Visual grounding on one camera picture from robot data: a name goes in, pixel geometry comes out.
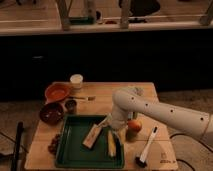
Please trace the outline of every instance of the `green tray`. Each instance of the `green tray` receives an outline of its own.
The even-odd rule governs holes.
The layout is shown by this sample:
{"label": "green tray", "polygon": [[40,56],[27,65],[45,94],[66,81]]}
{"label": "green tray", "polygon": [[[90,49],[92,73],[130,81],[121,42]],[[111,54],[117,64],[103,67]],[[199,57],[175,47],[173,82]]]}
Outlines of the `green tray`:
{"label": "green tray", "polygon": [[67,115],[61,131],[55,166],[61,168],[121,169],[124,167],[124,148],[116,139],[117,155],[108,156],[107,131],[103,128],[92,149],[82,142],[93,124],[106,116]]}

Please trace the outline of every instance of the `red bowl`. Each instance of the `red bowl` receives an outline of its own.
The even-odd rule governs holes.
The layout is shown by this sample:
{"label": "red bowl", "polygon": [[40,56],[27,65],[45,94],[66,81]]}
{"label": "red bowl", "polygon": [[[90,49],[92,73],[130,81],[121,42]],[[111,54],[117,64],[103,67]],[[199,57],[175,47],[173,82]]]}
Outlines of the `red bowl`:
{"label": "red bowl", "polygon": [[45,97],[50,102],[57,102],[65,99],[70,94],[70,87],[62,83],[54,83],[45,90]]}

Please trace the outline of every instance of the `white cup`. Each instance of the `white cup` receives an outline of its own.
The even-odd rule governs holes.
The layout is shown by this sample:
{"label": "white cup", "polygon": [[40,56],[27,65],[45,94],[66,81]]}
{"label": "white cup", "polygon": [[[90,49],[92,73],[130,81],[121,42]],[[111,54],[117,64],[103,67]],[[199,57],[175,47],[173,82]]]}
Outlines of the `white cup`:
{"label": "white cup", "polygon": [[75,89],[81,89],[83,85],[83,76],[81,74],[74,74],[70,77],[72,87]]}

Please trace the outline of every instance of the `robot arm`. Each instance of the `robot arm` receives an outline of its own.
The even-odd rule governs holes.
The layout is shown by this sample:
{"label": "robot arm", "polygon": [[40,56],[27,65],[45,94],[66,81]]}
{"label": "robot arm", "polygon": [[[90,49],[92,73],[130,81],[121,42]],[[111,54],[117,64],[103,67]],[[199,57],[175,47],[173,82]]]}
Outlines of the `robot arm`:
{"label": "robot arm", "polygon": [[139,112],[213,147],[213,116],[209,113],[146,100],[137,95],[135,87],[115,91],[113,103],[107,119],[115,130],[126,125],[129,113]]}

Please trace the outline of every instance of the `bowl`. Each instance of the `bowl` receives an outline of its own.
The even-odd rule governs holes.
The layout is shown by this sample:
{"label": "bowl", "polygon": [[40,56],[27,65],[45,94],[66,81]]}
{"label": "bowl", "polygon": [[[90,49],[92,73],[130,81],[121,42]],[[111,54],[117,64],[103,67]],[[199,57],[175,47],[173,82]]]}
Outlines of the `bowl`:
{"label": "bowl", "polygon": [[56,125],[64,116],[64,110],[60,103],[48,103],[39,112],[40,119],[49,124]]}
{"label": "bowl", "polygon": [[57,102],[65,99],[70,94],[70,87],[62,83],[54,83],[45,90],[45,97],[50,102]]}

